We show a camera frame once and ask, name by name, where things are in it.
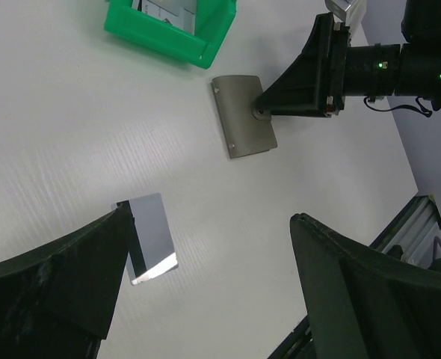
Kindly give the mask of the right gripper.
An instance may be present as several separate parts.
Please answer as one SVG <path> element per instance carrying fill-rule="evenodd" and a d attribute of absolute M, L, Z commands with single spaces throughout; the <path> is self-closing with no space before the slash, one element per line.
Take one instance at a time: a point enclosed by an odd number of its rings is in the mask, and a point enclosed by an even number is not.
<path fill-rule="evenodd" d="M 254 102 L 274 116 L 332 117 L 345 109 L 345 68 L 350 27 L 333 13 L 316 16 L 298 57 Z"/>

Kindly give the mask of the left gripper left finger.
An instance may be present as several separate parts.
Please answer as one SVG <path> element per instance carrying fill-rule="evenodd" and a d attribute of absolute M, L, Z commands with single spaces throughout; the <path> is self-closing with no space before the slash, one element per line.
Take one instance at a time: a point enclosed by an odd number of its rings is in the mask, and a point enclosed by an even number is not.
<path fill-rule="evenodd" d="M 96 358 L 135 223 L 128 206 L 0 262 L 0 358 Z"/>

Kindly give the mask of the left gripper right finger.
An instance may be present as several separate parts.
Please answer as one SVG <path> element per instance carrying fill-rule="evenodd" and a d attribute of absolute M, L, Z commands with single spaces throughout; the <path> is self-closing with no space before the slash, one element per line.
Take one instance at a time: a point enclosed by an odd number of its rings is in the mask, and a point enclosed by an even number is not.
<path fill-rule="evenodd" d="M 307 214 L 289 227 L 318 358 L 441 358 L 441 262 L 413 266 Z"/>

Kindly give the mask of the grey card holder wallet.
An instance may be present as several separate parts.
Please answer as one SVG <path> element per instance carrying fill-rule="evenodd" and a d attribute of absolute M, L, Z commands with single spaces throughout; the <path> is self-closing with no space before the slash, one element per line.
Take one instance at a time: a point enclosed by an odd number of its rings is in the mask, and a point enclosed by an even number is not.
<path fill-rule="evenodd" d="M 263 93 L 259 77 L 218 76 L 212 79 L 212 91 L 231 159 L 277 148 L 271 113 L 254 107 Z"/>

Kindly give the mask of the silver magnetic stripe card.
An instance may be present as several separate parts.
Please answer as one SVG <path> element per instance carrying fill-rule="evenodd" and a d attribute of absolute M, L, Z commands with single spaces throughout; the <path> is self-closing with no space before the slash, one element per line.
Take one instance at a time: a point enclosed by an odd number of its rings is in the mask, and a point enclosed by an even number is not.
<path fill-rule="evenodd" d="M 136 286 L 179 267 L 162 196 L 159 193 L 114 203 L 126 206 L 134 218 L 135 239 L 130 244 L 126 269 Z"/>

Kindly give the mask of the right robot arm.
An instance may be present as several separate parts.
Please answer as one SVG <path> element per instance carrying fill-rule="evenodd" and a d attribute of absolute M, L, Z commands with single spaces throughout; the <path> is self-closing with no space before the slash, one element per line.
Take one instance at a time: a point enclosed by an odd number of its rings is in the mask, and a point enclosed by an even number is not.
<path fill-rule="evenodd" d="M 330 117 L 348 96 L 366 106 L 385 96 L 426 99 L 411 111 L 430 117 L 441 109 L 441 1 L 407 1 L 404 44 L 352 46 L 351 28 L 333 12 L 316 16 L 302 52 L 254 102 L 262 113 Z"/>

